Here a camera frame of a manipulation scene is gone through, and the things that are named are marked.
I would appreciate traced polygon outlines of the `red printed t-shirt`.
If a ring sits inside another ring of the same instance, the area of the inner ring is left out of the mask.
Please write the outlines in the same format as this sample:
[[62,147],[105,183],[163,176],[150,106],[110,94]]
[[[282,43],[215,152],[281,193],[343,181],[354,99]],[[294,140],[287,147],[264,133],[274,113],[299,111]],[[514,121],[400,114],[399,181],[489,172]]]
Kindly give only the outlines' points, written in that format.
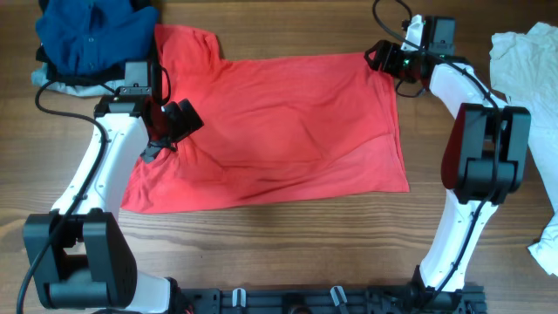
[[360,53],[229,61],[217,36],[154,31],[163,89],[202,128],[138,161],[121,206],[142,214],[409,191],[392,78]]

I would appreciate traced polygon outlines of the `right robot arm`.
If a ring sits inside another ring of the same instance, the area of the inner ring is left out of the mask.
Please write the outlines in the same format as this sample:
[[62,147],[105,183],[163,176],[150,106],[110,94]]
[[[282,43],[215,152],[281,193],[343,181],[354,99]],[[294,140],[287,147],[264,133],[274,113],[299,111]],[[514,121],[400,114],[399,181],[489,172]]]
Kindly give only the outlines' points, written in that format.
[[442,218],[400,303],[408,311],[456,311],[470,302],[465,273],[483,228],[522,183],[531,115],[493,97],[464,57],[381,40],[364,59],[373,71],[421,83],[455,118],[441,162]]

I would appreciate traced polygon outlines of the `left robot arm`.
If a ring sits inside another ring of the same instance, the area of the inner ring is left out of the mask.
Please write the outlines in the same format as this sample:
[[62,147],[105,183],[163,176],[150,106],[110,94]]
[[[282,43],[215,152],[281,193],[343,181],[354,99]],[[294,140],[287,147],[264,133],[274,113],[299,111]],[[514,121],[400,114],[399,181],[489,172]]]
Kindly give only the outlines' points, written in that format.
[[187,99],[162,106],[150,95],[120,95],[103,97],[88,120],[92,140],[71,184],[49,213],[24,224],[30,268],[17,311],[34,283],[47,309],[193,312],[175,280],[138,270],[118,212],[135,162],[200,129],[201,117]]

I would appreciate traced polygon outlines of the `light grey folded garment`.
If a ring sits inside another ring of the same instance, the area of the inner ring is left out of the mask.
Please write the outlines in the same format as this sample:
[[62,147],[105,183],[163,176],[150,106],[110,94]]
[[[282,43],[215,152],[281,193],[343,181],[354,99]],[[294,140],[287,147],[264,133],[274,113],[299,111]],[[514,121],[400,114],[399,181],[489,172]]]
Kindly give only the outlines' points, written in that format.
[[[31,83],[35,86],[41,87],[45,85],[49,79],[47,78],[47,64],[43,64],[40,68],[31,73]],[[68,85],[62,82],[54,82],[47,87],[47,90],[60,92],[80,98],[100,97],[112,94],[108,89],[102,85]]]

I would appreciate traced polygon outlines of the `white t-shirt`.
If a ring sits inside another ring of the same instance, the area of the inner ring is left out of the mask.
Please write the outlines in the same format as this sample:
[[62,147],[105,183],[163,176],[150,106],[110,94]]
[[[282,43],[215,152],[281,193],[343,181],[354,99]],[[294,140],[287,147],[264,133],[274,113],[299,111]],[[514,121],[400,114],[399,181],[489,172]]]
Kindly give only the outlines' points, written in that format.
[[538,22],[526,33],[496,33],[492,44],[491,87],[531,113],[528,146],[556,211],[557,28]]

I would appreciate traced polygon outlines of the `left white rail clip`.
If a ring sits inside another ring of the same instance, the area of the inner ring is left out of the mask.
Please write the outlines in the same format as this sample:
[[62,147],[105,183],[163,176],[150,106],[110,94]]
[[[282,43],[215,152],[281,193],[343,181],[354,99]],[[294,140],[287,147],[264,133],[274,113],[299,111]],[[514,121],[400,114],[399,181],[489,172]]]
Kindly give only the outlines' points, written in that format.
[[232,292],[231,300],[234,308],[245,308],[247,306],[247,292],[243,288],[236,288]]

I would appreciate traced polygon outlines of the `white rail clip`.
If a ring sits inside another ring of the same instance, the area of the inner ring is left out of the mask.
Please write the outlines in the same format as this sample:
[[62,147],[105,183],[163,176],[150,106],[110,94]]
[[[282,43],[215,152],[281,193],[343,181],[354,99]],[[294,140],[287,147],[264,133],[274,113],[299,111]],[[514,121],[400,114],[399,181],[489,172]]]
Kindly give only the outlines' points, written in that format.
[[236,288],[232,292],[231,300],[234,308],[245,308],[247,306],[247,292],[243,288]]
[[347,297],[345,295],[344,288],[340,285],[333,286],[330,289],[330,296],[336,307],[345,306],[347,304]]

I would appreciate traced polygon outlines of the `right white rail clip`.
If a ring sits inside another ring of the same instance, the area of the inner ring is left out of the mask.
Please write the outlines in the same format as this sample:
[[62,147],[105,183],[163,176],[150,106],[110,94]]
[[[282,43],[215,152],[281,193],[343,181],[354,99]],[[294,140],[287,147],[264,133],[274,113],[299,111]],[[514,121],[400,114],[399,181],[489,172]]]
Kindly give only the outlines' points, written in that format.
[[330,289],[330,296],[336,307],[345,306],[347,304],[347,297],[345,295],[344,288],[340,285],[333,286]]

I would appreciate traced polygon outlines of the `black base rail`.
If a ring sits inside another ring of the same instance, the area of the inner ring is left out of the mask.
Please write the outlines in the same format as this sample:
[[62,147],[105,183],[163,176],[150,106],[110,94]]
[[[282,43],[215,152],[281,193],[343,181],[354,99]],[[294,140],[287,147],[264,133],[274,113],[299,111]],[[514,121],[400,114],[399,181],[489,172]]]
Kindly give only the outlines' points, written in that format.
[[399,314],[448,313],[487,314],[487,301],[481,286],[468,286],[455,292],[422,291],[411,285],[369,286],[345,289],[347,304],[336,307],[328,290],[245,290],[247,306],[232,306],[233,290],[184,289],[188,313],[200,314]]

